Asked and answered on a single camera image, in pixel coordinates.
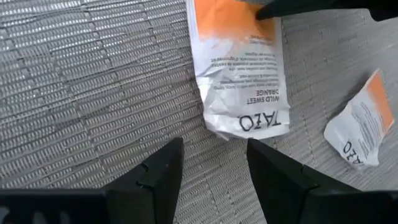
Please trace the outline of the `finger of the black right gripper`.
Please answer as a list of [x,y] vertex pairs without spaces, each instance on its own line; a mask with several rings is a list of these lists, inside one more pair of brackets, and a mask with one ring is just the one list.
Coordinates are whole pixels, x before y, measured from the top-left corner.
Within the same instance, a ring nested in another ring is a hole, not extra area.
[[256,19],[329,9],[367,9],[375,21],[384,21],[398,17],[398,0],[273,0],[256,12]]

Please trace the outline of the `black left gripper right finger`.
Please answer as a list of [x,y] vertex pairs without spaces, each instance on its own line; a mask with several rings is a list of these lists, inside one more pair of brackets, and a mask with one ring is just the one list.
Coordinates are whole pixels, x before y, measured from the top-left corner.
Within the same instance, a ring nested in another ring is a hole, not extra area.
[[257,139],[247,159],[267,224],[398,224],[398,190],[361,191]]

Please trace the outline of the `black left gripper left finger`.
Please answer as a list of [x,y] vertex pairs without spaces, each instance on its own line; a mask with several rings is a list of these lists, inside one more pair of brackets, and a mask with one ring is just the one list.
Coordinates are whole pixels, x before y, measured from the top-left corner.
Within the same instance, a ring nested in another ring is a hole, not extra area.
[[0,190],[0,224],[172,224],[183,157],[174,138],[98,189]]

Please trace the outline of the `white orange Tazo tea packet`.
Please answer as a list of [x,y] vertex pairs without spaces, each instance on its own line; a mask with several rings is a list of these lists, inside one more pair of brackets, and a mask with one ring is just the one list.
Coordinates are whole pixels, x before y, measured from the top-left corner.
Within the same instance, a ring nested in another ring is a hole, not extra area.
[[393,124],[382,72],[377,69],[327,124],[324,137],[346,162],[361,170],[379,165],[379,147]]
[[254,1],[185,2],[206,128],[224,139],[288,133],[280,19],[257,20]]

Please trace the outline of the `grey woven placemat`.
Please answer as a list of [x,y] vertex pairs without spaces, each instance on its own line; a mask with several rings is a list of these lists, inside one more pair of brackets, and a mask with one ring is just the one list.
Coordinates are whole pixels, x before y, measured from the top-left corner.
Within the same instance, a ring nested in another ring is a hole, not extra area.
[[[290,131],[266,143],[361,190],[398,190],[398,18],[281,19]],[[326,124],[381,70],[394,125],[356,170]],[[101,187],[184,139],[175,224],[266,224],[246,142],[206,129],[185,0],[0,0],[0,188]]]

